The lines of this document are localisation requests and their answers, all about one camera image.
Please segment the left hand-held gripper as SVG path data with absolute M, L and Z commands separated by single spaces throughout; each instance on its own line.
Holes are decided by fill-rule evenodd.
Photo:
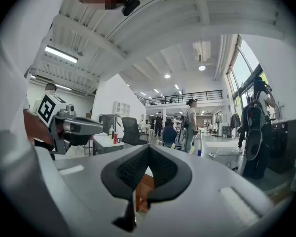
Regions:
M 65 155 L 71 146 L 86 145 L 92 136 L 103 132 L 103 125 L 89 118 L 75 117 L 72 104 L 56 94 L 45 94 L 37 110 L 53 140 L 54 154 Z

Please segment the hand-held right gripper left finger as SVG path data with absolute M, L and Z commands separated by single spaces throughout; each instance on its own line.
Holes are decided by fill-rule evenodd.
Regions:
M 133 190 L 104 167 L 138 155 L 148 145 L 96 157 L 53 161 L 37 148 L 37 226 L 52 237 L 149 237 L 149 225 L 135 227 Z M 101 177 L 110 177 L 107 189 Z

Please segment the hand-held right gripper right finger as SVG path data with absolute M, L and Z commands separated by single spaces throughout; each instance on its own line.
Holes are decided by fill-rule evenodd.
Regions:
M 135 237 L 263 237 L 281 218 L 262 190 L 216 161 L 165 149 L 191 169 L 187 189 L 172 201 L 152 203 Z

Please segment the person's left forearm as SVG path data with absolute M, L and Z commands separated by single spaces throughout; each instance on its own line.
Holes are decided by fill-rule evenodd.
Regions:
M 39 139 L 49 145 L 53 145 L 53 140 L 49 135 L 47 126 L 37 115 L 30 110 L 23 110 L 23 116 L 28 139 Z

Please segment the white side table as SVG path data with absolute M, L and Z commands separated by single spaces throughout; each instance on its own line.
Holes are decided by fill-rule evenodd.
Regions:
M 106 133 L 96 134 L 93 136 L 93 155 L 101 155 L 122 150 L 124 143 L 113 143 Z

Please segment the black office chair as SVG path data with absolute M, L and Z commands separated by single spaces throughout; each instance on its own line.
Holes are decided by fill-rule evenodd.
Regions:
M 148 143 L 148 135 L 144 134 L 146 136 L 146 139 L 141 139 L 141 134 L 139 132 L 139 127 L 137 124 L 137 120 L 135 118 L 131 117 L 122 117 L 122 123 L 124 128 L 124 135 L 121 139 L 123 143 L 137 146 L 137 145 L 144 145 Z

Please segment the ceiling tube light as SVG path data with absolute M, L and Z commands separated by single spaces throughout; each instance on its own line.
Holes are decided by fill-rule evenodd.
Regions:
M 64 52 L 62 52 L 62 51 L 60 51 L 60 50 L 58 50 L 56 48 L 47 46 L 45 48 L 45 51 L 48 52 L 48 53 L 51 53 L 53 55 L 56 55 L 58 57 L 61 57 L 61 58 L 65 59 L 65 60 L 68 60 L 68 61 L 70 61 L 72 63 L 75 63 L 76 64 L 78 62 L 78 59 L 76 57 L 71 56 L 71 55 L 69 55 L 67 53 L 64 53 Z

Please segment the blue chair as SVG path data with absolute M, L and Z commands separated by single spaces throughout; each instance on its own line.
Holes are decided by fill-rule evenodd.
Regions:
M 177 132 L 171 126 L 166 126 L 162 132 L 162 144 L 165 147 L 171 148 L 174 145 L 174 149 L 182 150 L 182 145 L 178 143 Z

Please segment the coat rack with jacket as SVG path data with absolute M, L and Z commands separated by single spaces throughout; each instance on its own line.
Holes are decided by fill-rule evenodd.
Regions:
M 241 126 L 241 118 L 237 113 L 232 113 L 230 117 L 230 133 L 231 137 L 238 136 L 238 129 Z

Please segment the person's white shirt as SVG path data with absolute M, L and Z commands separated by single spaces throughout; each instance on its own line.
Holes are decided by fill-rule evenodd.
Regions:
M 18 0 L 0 26 L 0 131 L 26 142 L 24 77 L 63 0 Z

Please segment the black cabinet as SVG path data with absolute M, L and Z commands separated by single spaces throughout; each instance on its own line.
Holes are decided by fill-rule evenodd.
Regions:
M 296 119 L 273 123 L 271 127 L 271 150 L 267 167 L 283 174 L 295 165 Z

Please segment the black mezzanine railing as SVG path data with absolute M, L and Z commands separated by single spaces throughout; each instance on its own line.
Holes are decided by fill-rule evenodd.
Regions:
M 149 97 L 147 95 L 144 96 L 140 93 L 139 95 L 136 94 L 136 96 L 144 106 L 176 103 L 185 104 L 189 99 L 195 99 L 196 101 L 214 101 L 223 99 L 222 90 L 201 91 L 193 93 L 178 93 L 167 96 L 161 94 L 158 97 Z

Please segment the ceiling air conditioner unit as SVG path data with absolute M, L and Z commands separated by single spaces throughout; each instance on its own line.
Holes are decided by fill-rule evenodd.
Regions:
M 195 59 L 198 62 L 206 62 L 211 58 L 211 42 L 199 41 L 192 44 L 195 53 Z

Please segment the large glass window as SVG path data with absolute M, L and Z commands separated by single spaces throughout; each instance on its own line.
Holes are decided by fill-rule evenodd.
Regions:
M 234 54 L 226 73 L 234 104 L 246 105 L 246 98 L 253 94 L 253 81 L 256 77 L 268 83 L 257 57 L 244 39 L 238 35 Z

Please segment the white wall shelf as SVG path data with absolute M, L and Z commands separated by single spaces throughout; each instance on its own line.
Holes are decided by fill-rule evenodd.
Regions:
M 119 115 L 121 117 L 128 117 L 130 115 L 130 105 L 122 102 L 115 101 L 113 103 L 113 111 L 114 115 Z

